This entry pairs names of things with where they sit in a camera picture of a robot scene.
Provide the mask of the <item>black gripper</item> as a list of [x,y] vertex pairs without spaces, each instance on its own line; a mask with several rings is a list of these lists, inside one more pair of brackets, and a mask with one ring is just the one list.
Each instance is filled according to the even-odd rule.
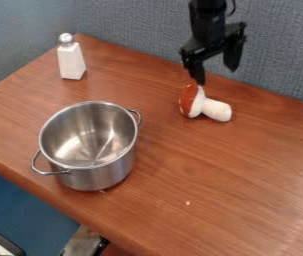
[[235,72],[246,43],[246,26],[243,21],[226,22],[226,7],[199,8],[189,6],[191,38],[181,46],[179,54],[191,78],[197,85],[204,85],[203,62],[223,54],[223,64]]

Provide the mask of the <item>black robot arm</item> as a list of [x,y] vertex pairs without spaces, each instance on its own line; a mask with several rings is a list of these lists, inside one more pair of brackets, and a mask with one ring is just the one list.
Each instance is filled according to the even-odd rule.
[[236,4],[227,13],[227,0],[189,0],[191,37],[179,49],[181,64],[196,84],[206,84],[204,61],[223,55],[223,64],[234,72],[240,63],[247,40],[247,23],[227,23],[226,17],[235,12]]

